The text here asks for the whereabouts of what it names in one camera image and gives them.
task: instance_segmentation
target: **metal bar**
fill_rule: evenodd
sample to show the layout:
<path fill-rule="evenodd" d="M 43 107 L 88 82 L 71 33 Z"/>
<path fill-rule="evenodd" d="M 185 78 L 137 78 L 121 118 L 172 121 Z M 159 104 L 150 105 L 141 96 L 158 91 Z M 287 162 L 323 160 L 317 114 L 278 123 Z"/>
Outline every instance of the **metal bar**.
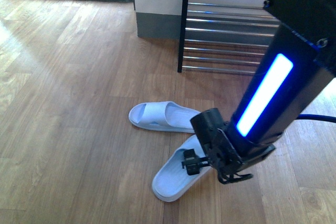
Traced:
<path fill-rule="evenodd" d="M 279 27 L 279 25 L 273 25 L 273 24 L 250 23 L 250 22 L 239 22 L 239 21 L 228 21 L 228 20 L 200 19 L 200 18 L 187 18 L 187 21 L 199 22 L 199 23 L 225 24 L 225 25 L 268 27 L 268 28 L 278 28 Z"/>
<path fill-rule="evenodd" d="M 212 44 L 220 44 L 220 45 L 228 45 L 228 46 L 247 46 L 247 47 L 261 47 L 263 49 L 267 49 L 268 45 L 259 45 L 259 44 L 245 44 L 245 43 L 235 43 L 235 42 L 221 42 L 221 41 L 209 41 L 209 40 L 200 40 L 200 39 L 186 39 L 186 42 L 194 42 L 194 43 L 212 43 Z"/>
<path fill-rule="evenodd" d="M 226 69 L 226 68 L 208 68 L 208 67 L 193 67 L 193 66 L 182 66 L 184 69 L 189 70 L 206 70 L 206 71 L 220 71 L 220 72 L 228 72 L 228 73 L 243 73 L 243 74 L 254 74 L 254 71 L 245 71 L 238 69 Z"/>
<path fill-rule="evenodd" d="M 178 73 L 182 72 L 185 27 L 187 24 L 187 10 L 188 10 L 188 0 L 182 0 L 181 31 L 180 31 L 179 53 L 178 53 L 179 57 L 177 61 L 177 72 Z"/>
<path fill-rule="evenodd" d="M 260 64 L 260 62 L 256 62 L 256 61 L 216 59 L 216 58 L 194 57 L 194 56 L 183 56 L 183 59 L 193 60 L 193 61 L 210 61 L 210 62 L 220 62 L 220 63 L 232 63 L 232 64 L 249 64 L 249 65 L 259 65 Z"/>
<path fill-rule="evenodd" d="M 208 33 L 220 33 L 220 34 L 235 34 L 235 35 L 248 35 L 248 36 L 261 36 L 261 37 L 273 37 L 274 34 L 262 34 L 262 33 L 249 33 L 243 31 L 228 31 L 228 30 L 214 30 L 214 29 L 199 29 L 199 28 L 185 28 L 186 31 L 204 31 Z"/>
<path fill-rule="evenodd" d="M 217 4 L 207 4 L 207 3 L 188 3 L 188 5 L 194 5 L 194 6 L 209 6 L 209 7 L 222 7 L 222 8 L 236 8 L 236 9 L 263 10 L 262 7 L 257 7 L 257 6 L 217 5 Z"/>
<path fill-rule="evenodd" d="M 206 48 L 194 48 L 194 47 L 185 47 L 185 51 L 200 51 L 206 54 L 233 54 L 233 55 L 249 55 L 249 56 L 264 56 L 259 52 L 243 52 L 243 51 L 234 51 L 234 50 L 218 50 L 218 49 L 206 49 Z"/>
<path fill-rule="evenodd" d="M 257 15 L 257 14 L 241 14 L 241 13 L 223 13 L 223 12 L 209 12 L 204 10 L 188 10 L 188 13 L 198 13 L 198 14 L 210 14 L 210 15 L 221 15 L 221 16 L 235 16 L 235 17 L 249 17 L 249 18 L 270 18 L 276 19 L 270 15 Z"/>

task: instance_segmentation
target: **slipper strap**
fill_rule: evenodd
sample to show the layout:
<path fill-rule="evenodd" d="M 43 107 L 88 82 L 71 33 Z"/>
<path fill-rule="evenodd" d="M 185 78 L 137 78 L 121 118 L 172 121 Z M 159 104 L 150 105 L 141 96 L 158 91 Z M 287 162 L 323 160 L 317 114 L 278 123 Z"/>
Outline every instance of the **slipper strap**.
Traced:
<path fill-rule="evenodd" d="M 147 103 L 139 124 L 150 125 L 155 122 L 159 126 L 171 126 L 168 124 L 165 116 L 168 103 L 169 102 Z"/>

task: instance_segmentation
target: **slipper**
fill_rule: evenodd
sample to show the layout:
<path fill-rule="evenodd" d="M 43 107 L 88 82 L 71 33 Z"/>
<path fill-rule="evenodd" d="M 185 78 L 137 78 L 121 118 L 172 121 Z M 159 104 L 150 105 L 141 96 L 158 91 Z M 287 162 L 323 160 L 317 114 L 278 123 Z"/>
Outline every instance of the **slipper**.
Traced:
<path fill-rule="evenodd" d="M 132 108 L 128 117 L 132 124 L 146 130 L 195 133 L 190 119 L 199 113 L 172 101 L 147 102 Z"/>
<path fill-rule="evenodd" d="M 211 169 L 210 166 L 202 167 L 199 174 L 189 176 L 181 164 L 184 161 L 183 152 L 188 149 L 195 149 L 195 153 L 199 157 L 205 156 L 197 136 L 189 137 L 153 179 L 152 189 L 160 200 L 172 202 L 179 199 L 199 178 Z"/>

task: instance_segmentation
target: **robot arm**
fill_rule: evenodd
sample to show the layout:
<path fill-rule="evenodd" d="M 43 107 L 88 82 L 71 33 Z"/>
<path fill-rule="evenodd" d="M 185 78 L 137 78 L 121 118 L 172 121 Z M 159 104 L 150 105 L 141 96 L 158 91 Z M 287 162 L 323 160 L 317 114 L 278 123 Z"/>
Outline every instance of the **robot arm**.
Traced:
<path fill-rule="evenodd" d="M 211 165 L 223 184 L 251 178 L 237 173 L 267 158 L 336 76 L 336 0 L 265 0 L 264 9 L 281 25 L 230 122 L 217 109 L 191 119 L 206 157 L 184 153 L 189 175 Z"/>

